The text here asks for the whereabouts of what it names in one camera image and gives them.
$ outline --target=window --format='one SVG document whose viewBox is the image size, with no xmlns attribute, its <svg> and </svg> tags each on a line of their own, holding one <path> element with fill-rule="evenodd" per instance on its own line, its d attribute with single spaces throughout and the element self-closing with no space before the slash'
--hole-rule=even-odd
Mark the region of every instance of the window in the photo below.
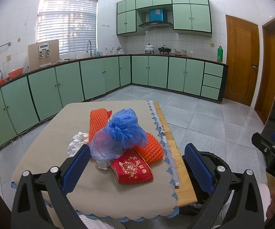
<svg viewBox="0 0 275 229">
<path fill-rule="evenodd" d="M 97 49 L 97 0 L 40 0 L 37 42 L 59 40 L 59 53 Z"/>
</svg>

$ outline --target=tiled floor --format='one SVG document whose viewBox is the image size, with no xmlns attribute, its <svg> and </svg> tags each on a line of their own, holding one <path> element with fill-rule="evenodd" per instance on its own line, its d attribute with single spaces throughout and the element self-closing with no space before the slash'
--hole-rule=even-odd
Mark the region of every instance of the tiled floor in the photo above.
<svg viewBox="0 0 275 229">
<path fill-rule="evenodd" d="M 152 100 L 158 102 L 181 154 L 188 143 L 200 151 L 209 151 L 225 160 L 233 172 L 253 170 L 259 183 L 267 183 L 265 160 L 251 143 L 263 123 L 253 108 L 223 100 L 217 104 L 202 99 L 139 86 L 128 86 L 96 101 Z M 23 135 L 0 152 L 0 178 L 6 204 L 12 208 L 15 190 L 10 178 L 19 160 L 48 122 Z M 127 222 L 128 229 L 186 228 L 191 216 L 172 219 Z"/>
</svg>

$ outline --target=green bottle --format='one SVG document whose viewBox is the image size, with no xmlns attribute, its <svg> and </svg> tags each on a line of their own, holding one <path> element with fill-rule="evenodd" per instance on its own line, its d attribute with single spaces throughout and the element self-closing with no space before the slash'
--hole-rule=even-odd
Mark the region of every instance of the green bottle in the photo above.
<svg viewBox="0 0 275 229">
<path fill-rule="evenodd" d="M 219 46 L 218 50 L 217 50 L 217 62 L 221 63 L 222 62 L 222 56 L 223 56 L 223 49 L 221 47 L 221 45 Z"/>
</svg>

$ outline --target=blue plastic bag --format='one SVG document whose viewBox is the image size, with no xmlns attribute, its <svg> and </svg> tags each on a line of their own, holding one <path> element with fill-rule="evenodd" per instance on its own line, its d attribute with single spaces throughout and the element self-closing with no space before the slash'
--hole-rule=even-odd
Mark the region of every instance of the blue plastic bag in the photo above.
<svg viewBox="0 0 275 229">
<path fill-rule="evenodd" d="M 91 156 L 97 161 L 117 159 L 123 149 L 147 145 L 146 132 L 138 125 L 131 108 L 115 113 L 106 127 L 95 133 L 91 143 Z"/>
</svg>

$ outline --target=white pot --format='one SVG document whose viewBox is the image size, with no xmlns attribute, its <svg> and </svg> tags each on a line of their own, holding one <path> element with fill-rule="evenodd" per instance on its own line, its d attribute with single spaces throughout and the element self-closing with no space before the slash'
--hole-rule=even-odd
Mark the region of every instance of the white pot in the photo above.
<svg viewBox="0 0 275 229">
<path fill-rule="evenodd" d="M 155 51 L 155 47 L 153 45 L 146 45 L 145 46 L 145 52 L 154 52 Z"/>
</svg>

